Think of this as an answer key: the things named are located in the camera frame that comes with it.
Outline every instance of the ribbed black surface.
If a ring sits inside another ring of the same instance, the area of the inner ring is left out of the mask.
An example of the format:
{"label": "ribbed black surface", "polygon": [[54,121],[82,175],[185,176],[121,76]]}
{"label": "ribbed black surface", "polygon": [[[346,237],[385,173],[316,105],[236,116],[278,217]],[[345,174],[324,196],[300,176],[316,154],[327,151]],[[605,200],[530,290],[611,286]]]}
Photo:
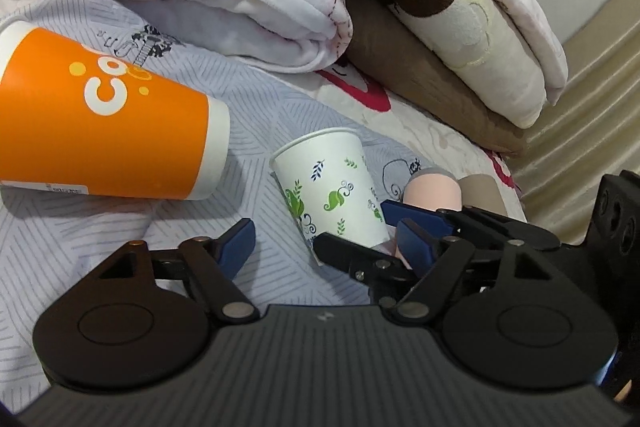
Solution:
{"label": "ribbed black surface", "polygon": [[20,416],[28,427],[622,427],[629,418],[594,387],[494,389],[449,362],[427,330],[395,327],[377,307],[284,306],[225,328],[196,365],[155,388],[55,387]]}

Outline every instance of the metal rivet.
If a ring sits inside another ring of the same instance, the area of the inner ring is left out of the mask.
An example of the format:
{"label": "metal rivet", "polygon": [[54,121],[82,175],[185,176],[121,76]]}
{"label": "metal rivet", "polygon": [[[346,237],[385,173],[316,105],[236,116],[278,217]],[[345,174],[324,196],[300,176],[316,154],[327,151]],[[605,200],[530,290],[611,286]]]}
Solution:
{"label": "metal rivet", "polygon": [[245,319],[254,313],[255,308],[247,302],[229,302],[222,308],[223,314],[230,319]]}
{"label": "metal rivet", "polygon": [[389,296],[381,297],[378,300],[378,305],[382,308],[393,308],[396,305],[396,300]]}
{"label": "metal rivet", "polygon": [[409,301],[398,306],[398,313],[408,319],[421,319],[429,314],[429,307],[422,302]]}

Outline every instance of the orange paper cup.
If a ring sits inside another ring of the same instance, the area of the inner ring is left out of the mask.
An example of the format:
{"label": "orange paper cup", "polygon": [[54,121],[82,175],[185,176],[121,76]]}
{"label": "orange paper cup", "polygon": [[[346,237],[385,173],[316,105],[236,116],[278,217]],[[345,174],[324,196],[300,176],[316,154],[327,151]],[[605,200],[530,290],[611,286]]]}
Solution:
{"label": "orange paper cup", "polygon": [[13,22],[0,32],[0,184],[196,200],[226,162],[225,103]]}

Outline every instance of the yellow dot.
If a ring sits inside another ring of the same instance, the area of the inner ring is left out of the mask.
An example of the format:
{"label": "yellow dot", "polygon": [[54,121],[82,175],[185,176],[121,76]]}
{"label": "yellow dot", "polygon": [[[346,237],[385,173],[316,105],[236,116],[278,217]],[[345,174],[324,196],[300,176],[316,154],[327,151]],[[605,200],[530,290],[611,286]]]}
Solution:
{"label": "yellow dot", "polygon": [[69,64],[69,73],[73,76],[82,76],[86,73],[86,66],[82,62]]}

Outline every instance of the white sticker label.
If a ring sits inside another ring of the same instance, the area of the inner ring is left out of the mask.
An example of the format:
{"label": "white sticker label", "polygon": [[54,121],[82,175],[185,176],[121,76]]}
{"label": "white sticker label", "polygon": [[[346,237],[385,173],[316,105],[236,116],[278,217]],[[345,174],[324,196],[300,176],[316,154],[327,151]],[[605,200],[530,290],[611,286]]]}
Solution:
{"label": "white sticker label", "polygon": [[62,192],[63,194],[88,194],[85,185],[62,185],[57,183],[30,183],[0,181],[4,187],[32,188],[33,190],[46,190],[47,192]]}

